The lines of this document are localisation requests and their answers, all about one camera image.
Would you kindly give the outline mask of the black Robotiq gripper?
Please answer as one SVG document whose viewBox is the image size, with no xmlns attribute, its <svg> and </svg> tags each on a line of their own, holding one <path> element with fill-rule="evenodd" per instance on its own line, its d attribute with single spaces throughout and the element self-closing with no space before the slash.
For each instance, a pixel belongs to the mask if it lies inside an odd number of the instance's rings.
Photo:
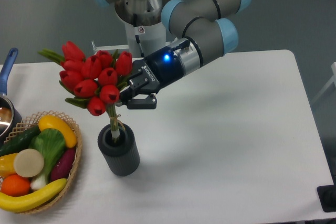
<svg viewBox="0 0 336 224">
<path fill-rule="evenodd" d="M 128 100 L 130 110 L 154 110 L 157 99 L 153 93 L 181 79 L 184 68 L 177 55 L 177 47 L 168 46 L 132 64 L 128 77 L 129 87 L 120 93 L 120 100 Z M 148 94 L 145 98 L 134 98 L 138 94 Z"/>
</svg>

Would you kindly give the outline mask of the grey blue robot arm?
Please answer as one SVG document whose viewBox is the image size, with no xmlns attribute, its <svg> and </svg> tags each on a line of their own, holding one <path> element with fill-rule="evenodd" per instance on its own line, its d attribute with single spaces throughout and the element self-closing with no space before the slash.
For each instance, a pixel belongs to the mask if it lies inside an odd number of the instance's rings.
<svg viewBox="0 0 336 224">
<path fill-rule="evenodd" d="M 155 109 L 163 88 L 205 66 L 238 45 L 228 16 L 251 0 L 95 0 L 114 5 L 124 23 L 128 50 L 135 57 L 117 106 Z"/>
</svg>

